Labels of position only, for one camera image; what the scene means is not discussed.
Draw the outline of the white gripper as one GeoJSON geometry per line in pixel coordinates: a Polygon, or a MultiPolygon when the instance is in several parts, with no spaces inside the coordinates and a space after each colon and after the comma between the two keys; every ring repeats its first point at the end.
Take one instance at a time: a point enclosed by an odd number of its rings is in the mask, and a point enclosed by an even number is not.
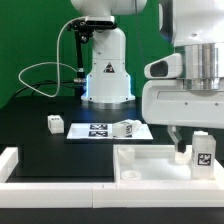
{"type": "Polygon", "coordinates": [[[143,88],[142,117],[148,124],[167,125],[175,150],[184,153],[177,126],[224,129],[224,90],[188,91],[181,80],[151,80],[143,88]]]}

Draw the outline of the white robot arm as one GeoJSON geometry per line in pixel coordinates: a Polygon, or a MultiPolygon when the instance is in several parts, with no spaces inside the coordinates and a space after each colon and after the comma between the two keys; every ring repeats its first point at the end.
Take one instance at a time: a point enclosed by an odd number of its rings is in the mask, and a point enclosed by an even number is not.
{"type": "MultiPolygon", "coordinates": [[[[82,14],[81,40],[93,35],[92,70],[82,100],[95,105],[131,100],[125,35],[116,15],[143,10],[147,0],[71,0],[82,14]]],[[[224,0],[159,0],[159,32],[174,53],[144,67],[142,116],[166,125],[183,148],[179,126],[224,129],[224,0]]]]}

